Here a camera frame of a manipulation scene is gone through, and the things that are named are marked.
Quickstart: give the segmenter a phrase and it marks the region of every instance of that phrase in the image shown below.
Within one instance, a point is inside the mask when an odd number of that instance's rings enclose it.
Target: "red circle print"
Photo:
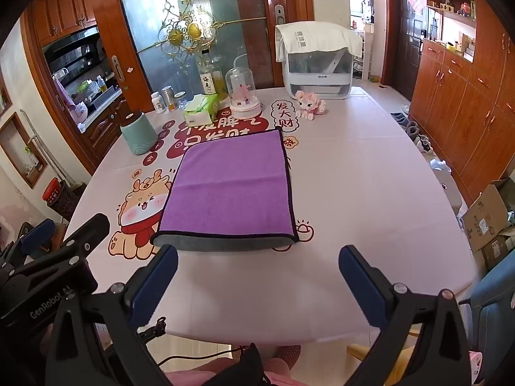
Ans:
[[[143,160],[143,165],[146,167],[146,166],[152,164],[157,159],[157,157],[158,157],[157,152],[151,152]]]
[[[163,129],[170,129],[173,125],[175,125],[175,120],[170,120],[169,122],[166,122],[164,125],[163,125]]]
[[[156,152],[160,147],[162,147],[164,145],[164,140],[162,139],[158,139],[158,141],[154,144],[154,146],[152,148],[150,148],[150,150],[152,152]]]
[[[166,138],[169,135],[169,133],[170,133],[170,130],[168,130],[168,129],[165,129],[165,130],[159,132],[158,139]]]

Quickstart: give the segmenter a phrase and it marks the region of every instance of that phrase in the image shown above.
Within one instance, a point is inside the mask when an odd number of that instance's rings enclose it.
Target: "metal can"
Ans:
[[[177,102],[175,101],[175,97],[173,96],[172,86],[166,86],[161,91],[163,92],[163,99],[168,110],[175,110],[177,108]]]

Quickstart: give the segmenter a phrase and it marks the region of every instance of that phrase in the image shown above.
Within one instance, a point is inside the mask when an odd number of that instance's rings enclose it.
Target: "pink toy figurine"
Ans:
[[[297,117],[313,120],[314,115],[321,115],[325,111],[325,100],[318,98],[314,92],[297,91],[295,99],[299,102],[300,110],[297,110]]]

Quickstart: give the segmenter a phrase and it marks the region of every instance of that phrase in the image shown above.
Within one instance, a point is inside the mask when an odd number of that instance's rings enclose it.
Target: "person's leg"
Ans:
[[[272,372],[282,376],[290,377],[289,367],[287,363],[279,357],[271,358],[263,364],[263,369],[266,372]]]
[[[229,358],[229,357],[218,357],[215,360],[211,360],[210,362],[203,364],[202,366],[195,367],[192,370],[200,370],[204,372],[215,372],[219,373],[223,369],[226,369],[229,366],[232,366],[233,364],[237,363],[238,360]]]

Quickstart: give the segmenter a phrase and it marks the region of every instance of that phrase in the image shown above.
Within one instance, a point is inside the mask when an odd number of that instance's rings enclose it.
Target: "purple towel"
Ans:
[[[190,147],[153,244],[248,251],[298,241],[281,129]]]

